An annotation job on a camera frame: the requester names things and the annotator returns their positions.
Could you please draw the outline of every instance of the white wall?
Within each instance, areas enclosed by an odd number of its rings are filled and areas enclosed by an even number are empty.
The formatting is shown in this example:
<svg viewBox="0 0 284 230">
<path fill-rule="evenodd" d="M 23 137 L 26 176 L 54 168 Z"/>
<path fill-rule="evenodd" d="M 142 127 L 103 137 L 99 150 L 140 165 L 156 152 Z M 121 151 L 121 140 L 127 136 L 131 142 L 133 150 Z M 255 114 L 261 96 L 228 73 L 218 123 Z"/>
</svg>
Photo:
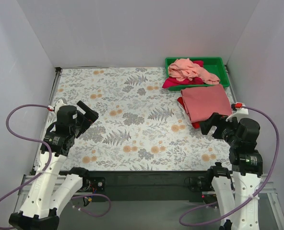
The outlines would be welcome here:
<svg viewBox="0 0 284 230">
<path fill-rule="evenodd" d="M 259 0 L 18 0 L 55 67 L 227 62 Z"/>
<path fill-rule="evenodd" d="M 16 0 L 0 0 L 0 197 L 19 186 L 32 168 L 37 145 L 13 137 L 8 113 L 22 104 L 47 104 L 54 69 Z M 39 138 L 45 109 L 25 109 L 11 119 L 17 133 Z M 0 225 L 8 226 L 17 195 L 0 203 Z"/>
<path fill-rule="evenodd" d="M 274 171 L 284 212 L 284 0 L 260 0 L 227 64 L 238 101 L 269 114 L 281 135 Z M 274 130 L 262 116 L 258 149 L 267 172 L 275 148 Z"/>
</svg>

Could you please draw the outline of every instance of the floral pattern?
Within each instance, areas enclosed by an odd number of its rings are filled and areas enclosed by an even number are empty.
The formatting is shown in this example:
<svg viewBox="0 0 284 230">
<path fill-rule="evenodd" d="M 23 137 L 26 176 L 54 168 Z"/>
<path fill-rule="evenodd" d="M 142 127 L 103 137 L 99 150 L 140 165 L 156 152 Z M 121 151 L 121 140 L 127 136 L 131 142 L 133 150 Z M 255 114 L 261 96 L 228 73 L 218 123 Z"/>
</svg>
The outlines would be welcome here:
<svg viewBox="0 0 284 230">
<path fill-rule="evenodd" d="M 54 103 L 82 100 L 99 119 L 61 170 L 207 170 L 216 161 L 230 169 L 229 146 L 186 122 L 180 92 L 162 89 L 165 79 L 164 68 L 63 69 Z M 55 119 L 50 114 L 46 127 Z"/>
</svg>

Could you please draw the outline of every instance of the orange flower print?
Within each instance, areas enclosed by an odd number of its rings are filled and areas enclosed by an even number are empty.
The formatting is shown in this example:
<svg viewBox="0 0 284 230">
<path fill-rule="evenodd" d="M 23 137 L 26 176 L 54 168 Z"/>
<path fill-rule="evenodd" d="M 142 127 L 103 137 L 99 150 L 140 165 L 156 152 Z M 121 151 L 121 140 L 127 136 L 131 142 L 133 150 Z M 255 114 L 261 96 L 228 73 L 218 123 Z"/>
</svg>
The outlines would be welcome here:
<svg viewBox="0 0 284 230">
<path fill-rule="evenodd" d="M 110 114 L 110 116 L 115 116 L 117 114 L 117 112 L 115 110 L 112 110 L 109 114 Z"/>
<path fill-rule="evenodd" d="M 97 160 L 96 156 L 91 157 L 91 161 L 96 161 L 96 160 Z"/>
<path fill-rule="evenodd" d="M 211 155 L 210 155 L 210 159 L 211 159 L 211 160 L 215 160 L 215 159 L 217 159 L 217 156 L 216 156 L 215 154 L 211 154 Z"/>
<path fill-rule="evenodd" d="M 84 163 L 84 164 L 89 163 L 90 160 L 91 160 L 91 159 L 90 159 L 88 156 L 83 157 L 83 163 Z"/>
<path fill-rule="evenodd" d="M 210 160 L 210 157 L 209 157 L 208 154 L 203 154 L 203 155 L 201 156 L 201 159 L 202 159 L 203 161 L 209 161 L 209 160 Z"/>
<path fill-rule="evenodd" d="M 159 148 L 158 148 L 157 146 L 153 146 L 153 147 L 151 148 L 151 152 L 152 152 L 152 153 L 159 153 Z"/>
<path fill-rule="evenodd" d="M 171 126 L 171 130 L 172 130 L 173 132 L 178 132 L 178 131 L 179 131 L 179 126 L 177 126 L 177 125 L 172 125 L 172 126 Z"/>
<path fill-rule="evenodd" d="M 131 151 L 131 147 L 126 145 L 126 146 L 123 147 L 123 151 L 124 152 L 130 152 Z"/>
</svg>

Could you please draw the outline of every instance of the green plastic bin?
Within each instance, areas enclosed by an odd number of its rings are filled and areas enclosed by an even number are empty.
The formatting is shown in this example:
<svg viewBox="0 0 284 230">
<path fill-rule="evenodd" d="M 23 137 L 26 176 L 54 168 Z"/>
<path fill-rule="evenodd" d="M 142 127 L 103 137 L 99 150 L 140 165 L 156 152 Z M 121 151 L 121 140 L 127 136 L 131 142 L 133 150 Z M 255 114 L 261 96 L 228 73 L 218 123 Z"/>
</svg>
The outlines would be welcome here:
<svg viewBox="0 0 284 230">
<path fill-rule="evenodd" d="M 220 57 L 167 57 L 166 58 L 166 77 L 169 77 L 169 73 L 167 68 L 169 65 L 174 63 L 176 59 L 180 58 L 189 58 L 191 61 L 203 61 L 204 62 L 204 68 L 215 75 L 218 76 L 220 79 L 220 84 L 223 85 L 224 88 L 229 87 L 229 80 L 225 71 L 225 67 L 222 61 L 222 58 Z M 204 85 L 178 85 L 178 86 L 172 86 L 169 87 L 168 89 L 170 91 L 180 91 L 185 88 L 191 88 L 191 87 L 207 87 L 207 86 L 212 86 L 208 84 Z"/>
</svg>

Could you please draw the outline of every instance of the clothing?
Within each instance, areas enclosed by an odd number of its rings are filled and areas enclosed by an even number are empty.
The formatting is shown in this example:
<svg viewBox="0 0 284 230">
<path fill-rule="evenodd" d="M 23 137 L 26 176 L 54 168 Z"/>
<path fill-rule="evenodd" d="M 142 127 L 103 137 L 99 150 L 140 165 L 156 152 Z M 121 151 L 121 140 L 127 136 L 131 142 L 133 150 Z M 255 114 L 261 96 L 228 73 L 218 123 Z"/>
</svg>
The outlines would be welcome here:
<svg viewBox="0 0 284 230">
<path fill-rule="evenodd" d="M 179 98 L 177 99 L 177 101 L 179 102 L 180 109 L 182 110 L 184 116 L 185 116 L 186 118 L 188 118 L 188 121 L 186 121 L 186 123 L 187 123 L 188 125 L 191 124 L 194 128 L 199 128 L 199 127 L 200 127 L 200 123 L 199 123 L 199 122 L 193 122 L 193 123 L 192 123 L 192 122 L 190 121 L 188 115 L 186 114 L 185 104 L 184 104 L 184 101 L 183 101 L 182 97 L 179 97 Z"/>
<path fill-rule="evenodd" d="M 186 88 L 181 91 L 185 110 L 191 122 L 207 120 L 213 113 L 229 116 L 232 109 L 221 84 Z"/>
<path fill-rule="evenodd" d="M 193 61 L 193 63 L 198 64 L 201 67 L 203 67 L 204 65 L 203 61 Z M 203 80 L 199 77 L 193 78 L 193 80 L 184 79 L 183 81 L 178 81 L 176 78 L 168 77 L 164 82 L 162 88 L 167 89 L 169 87 L 177 85 L 203 85 L 203 84 L 204 84 Z"/>
<path fill-rule="evenodd" d="M 203 67 L 187 59 L 177 59 L 168 67 L 169 77 L 176 78 L 178 81 L 184 81 L 185 79 L 193 80 L 195 77 L 199 77 L 206 84 L 217 85 L 220 83 L 220 79 L 213 73 L 208 72 Z"/>
</svg>

